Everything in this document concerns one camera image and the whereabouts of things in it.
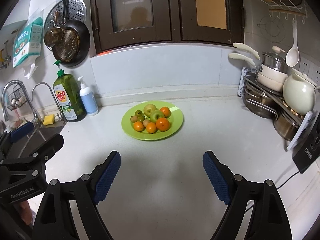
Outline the person's left hand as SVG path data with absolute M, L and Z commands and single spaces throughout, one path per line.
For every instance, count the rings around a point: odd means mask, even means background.
M 33 221 L 33 214 L 30 208 L 28 201 L 23 201 L 18 204 L 18 212 L 20 214 L 21 219 L 27 225 L 31 225 Z

